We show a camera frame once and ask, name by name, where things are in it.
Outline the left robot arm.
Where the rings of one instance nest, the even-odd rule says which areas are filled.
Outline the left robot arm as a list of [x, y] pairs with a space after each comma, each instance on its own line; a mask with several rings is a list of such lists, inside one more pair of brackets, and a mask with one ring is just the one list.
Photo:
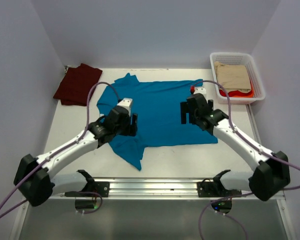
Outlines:
[[97, 184], [85, 170], [63, 175], [60, 171], [81, 156], [110, 143], [118, 135], [135, 136], [138, 116], [131, 109], [131, 99], [125, 98], [107, 115], [89, 123], [79, 135], [60, 147], [36, 157], [31, 154], [24, 156], [14, 185], [33, 207], [61, 193], [93, 196]]

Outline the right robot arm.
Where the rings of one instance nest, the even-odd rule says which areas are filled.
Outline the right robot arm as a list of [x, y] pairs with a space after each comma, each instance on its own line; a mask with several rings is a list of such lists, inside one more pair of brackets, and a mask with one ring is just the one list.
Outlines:
[[213, 105], [203, 94], [192, 94], [180, 103], [181, 123], [196, 125], [223, 141], [248, 164], [252, 173], [226, 169], [211, 181], [203, 180], [199, 187], [210, 196], [226, 197], [248, 191], [261, 201], [269, 200], [291, 182], [287, 155], [282, 151], [274, 153], [254, 141], [235, 126], [228, 114]]

